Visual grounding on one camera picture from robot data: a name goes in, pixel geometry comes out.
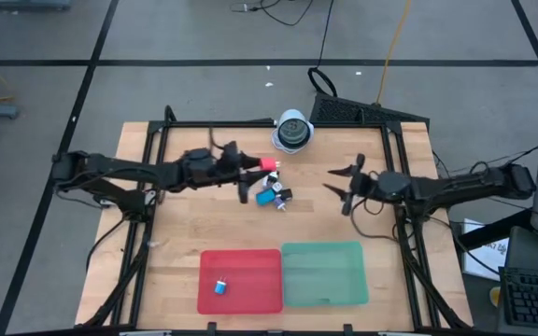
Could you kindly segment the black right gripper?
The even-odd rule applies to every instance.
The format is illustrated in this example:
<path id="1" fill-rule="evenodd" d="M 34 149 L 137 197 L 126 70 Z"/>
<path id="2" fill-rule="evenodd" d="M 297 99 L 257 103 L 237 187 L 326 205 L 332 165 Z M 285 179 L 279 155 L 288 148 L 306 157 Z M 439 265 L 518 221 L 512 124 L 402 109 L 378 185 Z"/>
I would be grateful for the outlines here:
<path id="1" fill-rule="evenodd" d="M 348 191 L 339 189 L 337 187 L 324 184 L 324 187 L 334 192 L 344 205 L 342 208 L 342 214 L 348 216 L 351 213 L 352 202 L 355 196 L 367 197 L 375 188 L 375 182 L 368 175 L 361 171 L 365 163 L 365 156 L 358 154 L 354 164 L 350 164 L 343 169 L 329 170 L 328 173 L 332 175 L 349 177 Z"/>

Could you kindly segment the open laptop black keyboard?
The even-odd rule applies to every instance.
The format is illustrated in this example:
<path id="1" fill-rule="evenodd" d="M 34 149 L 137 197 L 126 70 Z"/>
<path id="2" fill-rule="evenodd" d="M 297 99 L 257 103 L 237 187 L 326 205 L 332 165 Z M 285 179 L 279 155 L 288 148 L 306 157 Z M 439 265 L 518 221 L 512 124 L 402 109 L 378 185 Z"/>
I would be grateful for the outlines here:
<path id="1" fill-rule="evenodd" d="M 500 268 L 501 298 L 496 330 L 538 336 L 538 234 L 511 230 L 506 261 Z"/>

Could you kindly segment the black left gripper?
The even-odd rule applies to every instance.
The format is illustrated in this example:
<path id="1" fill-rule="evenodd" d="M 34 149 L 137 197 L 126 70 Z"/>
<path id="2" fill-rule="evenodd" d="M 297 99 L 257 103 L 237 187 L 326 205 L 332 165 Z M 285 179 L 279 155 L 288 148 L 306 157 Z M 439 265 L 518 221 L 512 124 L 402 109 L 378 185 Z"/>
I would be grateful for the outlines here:
<path id="1" fill-rule="evenodd" d="M 261 159 L 241 155 L 235 141 L 227 143 L 222 150 L 218 160 L 219 171 L 222 175 L 222 181 L 234 182 L 237 185 L 237 193 L 240 203 L 248 203 L 247 183 L 256 183 L 262 180 L 271 171 L 245 171 L 242 169 L 251 169 L 261 165 Z"/>

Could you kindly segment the black perforated metal box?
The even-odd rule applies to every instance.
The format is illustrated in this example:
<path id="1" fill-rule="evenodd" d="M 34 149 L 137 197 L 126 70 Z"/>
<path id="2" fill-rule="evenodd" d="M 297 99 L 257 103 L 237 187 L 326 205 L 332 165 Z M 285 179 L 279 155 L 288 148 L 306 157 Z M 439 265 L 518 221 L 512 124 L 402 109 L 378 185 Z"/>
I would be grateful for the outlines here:
<path id="1" fill-rule="evenodd" d="M 430 125 L 428 118 L 387 109 L 380 105 L 367 105 L 347 99 L 318 93 L 310 115 L 311 122 L 423 122 Z"/>

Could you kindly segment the white paper sheet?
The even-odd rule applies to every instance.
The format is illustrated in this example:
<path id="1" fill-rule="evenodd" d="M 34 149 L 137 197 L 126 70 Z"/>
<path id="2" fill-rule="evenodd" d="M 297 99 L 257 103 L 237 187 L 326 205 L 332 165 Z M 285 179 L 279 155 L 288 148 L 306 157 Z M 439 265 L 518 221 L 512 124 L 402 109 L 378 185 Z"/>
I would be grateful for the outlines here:
<path id="1" fill-rule="evenodd" d="M 462 254 L 463 273 L 500 281 L 499 269 L 505 264 L 509 239 L 504 238 Z"/>

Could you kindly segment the black stand bar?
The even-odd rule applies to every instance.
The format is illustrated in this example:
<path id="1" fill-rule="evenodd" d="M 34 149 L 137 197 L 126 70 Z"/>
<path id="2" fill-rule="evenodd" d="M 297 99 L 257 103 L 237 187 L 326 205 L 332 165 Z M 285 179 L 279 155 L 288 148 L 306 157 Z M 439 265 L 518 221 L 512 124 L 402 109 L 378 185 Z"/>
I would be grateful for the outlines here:
<path id="1" fill-rule="evenodd" d="M 521 210 L 512 216 L 502 218 L 493 223 L 486 224 L 480 229 L 463 233 L 460 237 L 460 244 L 468 250 L 473 250 L 483 245 L 508 238 L 514 227 L 520 227 L 527 231 L 532 231 L 531 209 Z"/>

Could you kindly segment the white cylindrical spotlight lamp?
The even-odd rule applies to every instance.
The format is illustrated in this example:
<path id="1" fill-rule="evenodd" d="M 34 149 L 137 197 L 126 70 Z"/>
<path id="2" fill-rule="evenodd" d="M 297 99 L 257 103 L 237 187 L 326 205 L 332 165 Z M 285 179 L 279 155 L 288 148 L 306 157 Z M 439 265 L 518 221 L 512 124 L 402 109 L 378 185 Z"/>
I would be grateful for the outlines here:
<path id="1" fill-rule="evenodd" d="M 297 109 L 282 113 L 272 133 L 276 148 L 294 154 L 304 148 L 314 136 L 314 125 Z"/>

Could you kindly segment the green translucent plastic bin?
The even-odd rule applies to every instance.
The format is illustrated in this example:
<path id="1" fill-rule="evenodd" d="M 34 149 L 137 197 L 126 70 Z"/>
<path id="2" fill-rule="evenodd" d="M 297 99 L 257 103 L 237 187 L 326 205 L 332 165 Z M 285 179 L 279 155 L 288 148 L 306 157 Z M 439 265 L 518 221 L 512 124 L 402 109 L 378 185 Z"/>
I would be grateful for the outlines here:
<path id="1" fill-rule="evenodd" d="M 287 306 L 359 305 L 369 301 L 360 243 L 285 243 L 281 256 Z"/>

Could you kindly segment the black aluminium table frame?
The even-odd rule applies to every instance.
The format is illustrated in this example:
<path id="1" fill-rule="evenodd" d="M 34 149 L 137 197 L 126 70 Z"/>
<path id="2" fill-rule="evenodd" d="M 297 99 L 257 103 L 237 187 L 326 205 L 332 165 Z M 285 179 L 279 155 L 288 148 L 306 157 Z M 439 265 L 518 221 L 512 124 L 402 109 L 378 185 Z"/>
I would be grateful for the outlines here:
<path id="1" fill-rule="evenodd" d="M 345 188 L 335 175 L 358 154 L 365 169 L 392 168 L 411 175 L 436 177 L 427 126 L 400 122 L 368 126 L 359 122 L 318 124 L 301 152 L 278 152 L 271 143 L 269 121 L 179 121 L 166 137 L 145 122 L 124 124 L 117 157 L 138 160 L 145 145 L 173 160 L 202 147 L 209 136 L 235 141 L 250 156 L 276 156 L 293 190 L 284 212 L 240 203 L 235 187 L 186 190 L 167 194 L 157 208 L 153 245 L 146 270 L 126 289 L 120 322 L 139 329 L 218 331 L 409 331 L 416 326 L 442 327 L 444 317 L 424 287 L 409 277 L 401 249 L 388 240 L 395 220 L 392 207 L 367 203 L 352 217 L 341 213 L 331 186 Z M 369 301 L 359 306 L 285 307 L 269 315 L 201 315 L 196 308 L 201 253 L 207 249 L 278 248 L 286 242 L 358 241 L 364 253 Z"/>

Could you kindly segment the red translucent plastic bin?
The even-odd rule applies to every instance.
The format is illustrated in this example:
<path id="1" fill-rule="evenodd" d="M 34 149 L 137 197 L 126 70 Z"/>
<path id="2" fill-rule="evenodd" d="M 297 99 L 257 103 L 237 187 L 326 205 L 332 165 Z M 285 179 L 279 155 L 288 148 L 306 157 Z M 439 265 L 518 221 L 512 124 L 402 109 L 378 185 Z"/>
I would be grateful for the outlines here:
<path id="1" fill-rule="evenodd" d="M 227 278 L 224 295 L 214 287 Z M 265 315 L 283 308 L 282 257 L 277 249 L 205 250 L 200 257 L 201 315 Z"/>

